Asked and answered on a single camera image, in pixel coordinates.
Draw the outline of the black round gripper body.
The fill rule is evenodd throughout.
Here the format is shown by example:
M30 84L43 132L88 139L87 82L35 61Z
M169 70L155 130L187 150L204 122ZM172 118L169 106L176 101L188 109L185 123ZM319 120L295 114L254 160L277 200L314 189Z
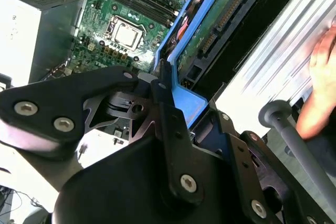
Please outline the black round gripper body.
M146 138L73 175L61 189L53 223L250 223L239 202L229 166L209 151L193 148L192 175L203 201L172 197L163 147Z

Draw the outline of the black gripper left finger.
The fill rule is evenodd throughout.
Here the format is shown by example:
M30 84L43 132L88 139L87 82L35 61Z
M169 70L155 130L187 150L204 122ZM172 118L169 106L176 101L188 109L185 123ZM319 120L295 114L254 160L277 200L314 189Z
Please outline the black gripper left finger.
M161 143L174 199L202 202L203 186L192 175L193 147L173 101L169 62L161 60L159 77L150 82L114 66L1 93L2 142L47 159L67 159L86 133L115 118L131 121L129 145L146 138Z

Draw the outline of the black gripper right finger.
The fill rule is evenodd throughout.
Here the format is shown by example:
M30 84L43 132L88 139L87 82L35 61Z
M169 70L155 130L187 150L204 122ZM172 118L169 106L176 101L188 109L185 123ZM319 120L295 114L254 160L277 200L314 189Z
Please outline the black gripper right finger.
M222 151L230 166L240 206L230 212L233 223L330 223L331 219L284 164L252 131L238 134L232 120L209 104L212 124L207 148Z

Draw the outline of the person's hand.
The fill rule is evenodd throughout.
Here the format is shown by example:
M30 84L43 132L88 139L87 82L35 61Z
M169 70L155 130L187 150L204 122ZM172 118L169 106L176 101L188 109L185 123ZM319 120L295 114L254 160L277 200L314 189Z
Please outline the person's hand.
M296 130L305 140L317 136L335 109L335 22L316 43L309 62L312 92L304 103Z

